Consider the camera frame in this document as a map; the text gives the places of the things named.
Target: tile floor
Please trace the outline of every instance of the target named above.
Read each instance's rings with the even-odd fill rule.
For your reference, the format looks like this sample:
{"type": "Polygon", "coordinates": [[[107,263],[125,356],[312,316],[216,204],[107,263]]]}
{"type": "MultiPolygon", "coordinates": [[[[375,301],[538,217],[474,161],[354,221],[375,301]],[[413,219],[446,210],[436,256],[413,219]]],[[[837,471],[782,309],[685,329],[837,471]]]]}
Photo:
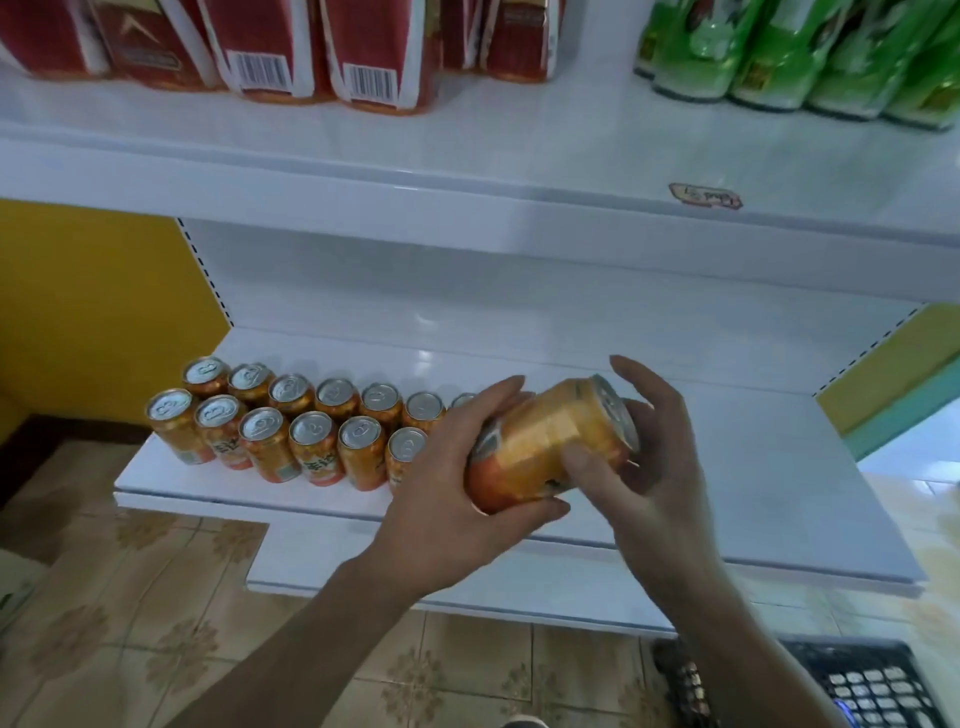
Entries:
{"type": "MultiPolygon", "coordinates": [[[[65,443],[0,511],[0,547],[52,565],[0,641],[0,728],[162,726],[304,603],[245,590],[263,526],[116,508],[134,452],[65,443]]],[[[780,631],[909,641],[960,726],[960,488],[868,477],[931,576],[922,599],[740,583],[780,631]]],[[[663,691],[647,642],[413,611],[324,726],[493,728],[524,712],[664,728],[663,691]]]]}

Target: can lid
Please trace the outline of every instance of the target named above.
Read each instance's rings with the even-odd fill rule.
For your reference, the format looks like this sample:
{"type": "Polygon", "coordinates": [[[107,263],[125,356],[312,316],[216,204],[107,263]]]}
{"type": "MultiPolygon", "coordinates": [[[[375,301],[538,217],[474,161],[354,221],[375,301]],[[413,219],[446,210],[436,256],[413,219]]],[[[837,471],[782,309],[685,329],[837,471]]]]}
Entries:
{"type": "Polygon", "coordinates": [[[240,400],[230,395],[217,395],[201,402],[193,419],[200,427],[225,425],[240,411],[240,400]]]}
{"type": "Polygon", "coordinates": [[[304,412],[290,425],[290,439],[298,445],[316,445],[332,429],[333,420],[325,412],[304,412]]]}
{"type": "Polygon", "coordinates": [[[283,415],[278,409],[257,407],[240,421],[240,436],[244,440],[255,443],[275,435],[281,427],[283,427],[283,415]]]}
{"type": "Polygon", "coordinates": [[[371,384],[363,391],[363,403],[367,409],[382,412],[390,409],[400,399],[400,394],[393,384],[371,384]]]}
{"type": "Polygon", "coordinates": [[[183,381],[187,384],[206,384],[216,379],[227,364],[216,356],[202,356],[183,367],[183,381]]]}
{"type": "Polygon", "coordinates": [[[326,379],[317,386],[317,399],[330,407],[336,407],[353,397],[353,384],[347,379],[326,379]]]}
{"type": "Polygon", "coordinates": [[[626,403],[614,392],[610,383],[600,375],[593,375],[590,381],[596,389],[600,406],[603,407],[604,412],[607,413],[607,417],[609,417],[613,423],[616,436],[626,444],[630,452],[637,452],[640,449],[640,438],[636,434],[634,418],[630,416],[630,411],[627,409],[626,403]]]}
{"type": "Polygon", "coordinates": [[[456,399],[450,403],[450,409],[453,409],[454,407],[460,407],[472,400],[474,397],[476,397],[476,395],[472,392],[464,392],[462,395],[457,395],[456,399]]]}
{"type": "Polygon", "coordinates": [[[373,417],[351,417],[340,427],[340,442],[350,449],[363,449],[376,442],[380,429],[373,417]]]}
{"type": "Polygon", "coordinates": [[[252,389],[270,375],[266,364],[241,364],[230,372],[230,386],[234,389],[252,389]]]}
{"type": "Polygon", "coordinates": [[[282,402],[298,400],[308,389],[310,382],[303,375],[278,376],[270,385],[270,399],[282,402]]]}
{"type": "Polygon", "coordinates": [[[404,406],[408,415],[421,422],[436,420],[444,411],[444,401],[433,392],[417,392],[415,395],[410,395],[404,406]]]}
{"type": "Polygon", "coordinates": [[[147,402],[147,417],[156,422],[173,420],[183,414],[193,402],[193,395],[185,389],[167,389],[147,402]]]}
{"type": "Polygon", "coordinates": [[[418,427],[401,427],[390,436],[387,448],[401,463],[409,463],[426,445],[426,432],[418,427]]]}

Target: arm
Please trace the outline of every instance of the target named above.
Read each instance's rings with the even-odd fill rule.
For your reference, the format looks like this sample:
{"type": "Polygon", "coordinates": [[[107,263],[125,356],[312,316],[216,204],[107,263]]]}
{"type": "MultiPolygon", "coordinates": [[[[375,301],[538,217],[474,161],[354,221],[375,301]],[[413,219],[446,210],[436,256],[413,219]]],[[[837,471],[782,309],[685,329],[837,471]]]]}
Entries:
{"type": "Polygon", "coordinates": [[[549,499],[483,516],[464,492],[483,422],[525,399],[505,379],[444,417],[411,464],[370,547],[171,728],[317,728],[404,612],[485,566],[569,506],[549,499]]]}
{"type": "Polygon", "coordinates": [[[571,446],[564,465],[611,523],[631,572],[677,628],[716,713],[738,728],[849,728],[727,575],[683,397],[635,361],[615,356],[611,363],[653,405],[627,401],[643,444],[639,462],[615,473],[571,446]]]}

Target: white barcode label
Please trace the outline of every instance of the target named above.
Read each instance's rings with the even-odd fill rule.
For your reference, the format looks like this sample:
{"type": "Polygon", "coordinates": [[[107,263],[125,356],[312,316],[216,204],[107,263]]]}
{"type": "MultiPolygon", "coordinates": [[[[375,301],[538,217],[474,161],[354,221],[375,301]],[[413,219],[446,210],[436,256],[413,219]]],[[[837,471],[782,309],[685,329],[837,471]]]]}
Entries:
{"type": "Polygon", "coordinates": [[[351,99],[396,103],[396,71],[393,68],[344,63],[344,81],[351,99]]]}
{"type": "Polygon", "coordinates": [[[241,88],[262,88],[267,91],[293,90],[290,67],[283,56],[273,53],[240,53],[227,51],[230,71],[241,88]]]}

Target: sticker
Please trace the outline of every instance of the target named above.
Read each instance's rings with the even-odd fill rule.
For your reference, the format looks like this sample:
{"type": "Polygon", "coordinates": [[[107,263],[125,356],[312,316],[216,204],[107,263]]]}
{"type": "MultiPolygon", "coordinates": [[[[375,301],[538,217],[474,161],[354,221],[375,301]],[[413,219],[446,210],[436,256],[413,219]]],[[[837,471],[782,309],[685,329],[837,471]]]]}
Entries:
{"type": "Polygon", "coordinates": [[[685,205],[697,207],[725,207],[726,209],[740,209],[743,201],[740,196],[729,189],[719,187],[701,187],[697,184],[670,183],[670,194],[685,205]]]}

